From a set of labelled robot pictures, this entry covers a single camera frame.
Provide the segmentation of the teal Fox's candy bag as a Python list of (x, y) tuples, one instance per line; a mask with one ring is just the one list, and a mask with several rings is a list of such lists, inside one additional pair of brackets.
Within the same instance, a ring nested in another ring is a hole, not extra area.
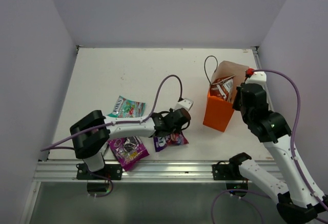
[(146, 103), (133, 101), (119, 96), (109, 117), (135, 118), (143, 116)]

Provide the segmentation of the magenta purple snack bag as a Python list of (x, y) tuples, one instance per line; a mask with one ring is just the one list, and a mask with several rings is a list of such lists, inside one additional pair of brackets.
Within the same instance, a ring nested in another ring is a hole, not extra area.
[(125, 171), (130, 171), (149, 152), (139, 137), (117, 138), (108, 141), (109, 147)]

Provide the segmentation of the front aluminium rail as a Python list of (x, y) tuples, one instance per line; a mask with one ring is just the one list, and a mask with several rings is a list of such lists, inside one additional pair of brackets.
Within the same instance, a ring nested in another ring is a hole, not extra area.
[[(78, 160), (48, 160), (37, 163), (33, 180), (38, 182), (87, 181), (77, 169)], [(141, 161), (132, 171), (124, 171), (115, 161), (106, 161), (113, 182), (200, 182), (214, 181), (212, 166), (215, 161)]]

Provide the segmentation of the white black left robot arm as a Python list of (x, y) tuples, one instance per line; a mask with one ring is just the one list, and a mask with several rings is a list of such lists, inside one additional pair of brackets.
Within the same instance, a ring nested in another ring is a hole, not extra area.
[(181, 131), (190, 121), (186, 108), (134, 118), (104, 116), (100, 110), (94, 110), (71, 126), (70, 139), (76, 158), (84, 161), (93, 178), (101, 179), (106, 175), (107, 167), (100, 149), (108, 140), (135, 136), (165, 137)]

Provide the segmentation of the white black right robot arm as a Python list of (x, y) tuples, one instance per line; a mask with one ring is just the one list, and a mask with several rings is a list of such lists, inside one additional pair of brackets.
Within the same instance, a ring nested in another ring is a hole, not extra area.
[(292, 132), (284, 117), (269, 110), (267, 94), (255, 83), (237, 87), (233, 108), (269, 151), (283, 180), (259, 166), (248, 154), (240, 153), (229, 160), (228, 173), (234, 179), (246, 178), (260, 188), (276, 205), (286, 223), (308, 223), (327, 207), (327, 195), (316, 185), (295, 146)]

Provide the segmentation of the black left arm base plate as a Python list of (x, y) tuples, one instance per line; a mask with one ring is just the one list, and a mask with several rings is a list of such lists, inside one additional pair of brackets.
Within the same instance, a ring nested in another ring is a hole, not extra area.
[(100, 179), (111, 179), (121, 180), (122, 178), (122, 167), (120, 164), (105, 164), (105, 167), (99, 171), (90, 173), (87, 170), (85, 163), (77, 164), (77, 176), (78, 180), (100, 180)]

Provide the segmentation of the red brown snack bag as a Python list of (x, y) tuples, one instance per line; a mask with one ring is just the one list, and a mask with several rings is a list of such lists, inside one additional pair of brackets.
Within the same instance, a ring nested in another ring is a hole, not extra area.
[(224, 101), (231, 102), (235, 75), (212, 78), (209, 94)]

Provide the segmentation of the purple Fox's candy bag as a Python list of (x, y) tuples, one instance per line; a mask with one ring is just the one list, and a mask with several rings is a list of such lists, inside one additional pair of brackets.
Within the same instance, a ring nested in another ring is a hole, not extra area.
[(173, 133), (165, 137), (154, 137), (155, 152), (160, 152), (168, 146), (181, 146), (189, 144), (182, 132)]

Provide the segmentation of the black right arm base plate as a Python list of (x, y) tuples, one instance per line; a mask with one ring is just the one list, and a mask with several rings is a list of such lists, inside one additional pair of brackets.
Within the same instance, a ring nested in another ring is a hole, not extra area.
[(219, 161), (212, 165), (212, 176), (214, 180), (244, 180), (237, 165), (224, 161)]

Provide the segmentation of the orange paper bag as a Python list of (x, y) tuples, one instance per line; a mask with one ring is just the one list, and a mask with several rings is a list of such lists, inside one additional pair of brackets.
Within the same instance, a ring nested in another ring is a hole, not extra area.
[(233, 102), (236, 96), (236, 88), (245, 79), (245, 72), (249, 67), (230, 61), (216, 63), (216, 69), (211, 75), (207, 75), (209, 88), (212, 78), (235, 75), (232, 101), (227, 102), (218, 97), (210, 96), (209, 89), (207, 93), (206, 110), (203, 118), (203, 125), (212, 129), (224, 132), (234, 113)]

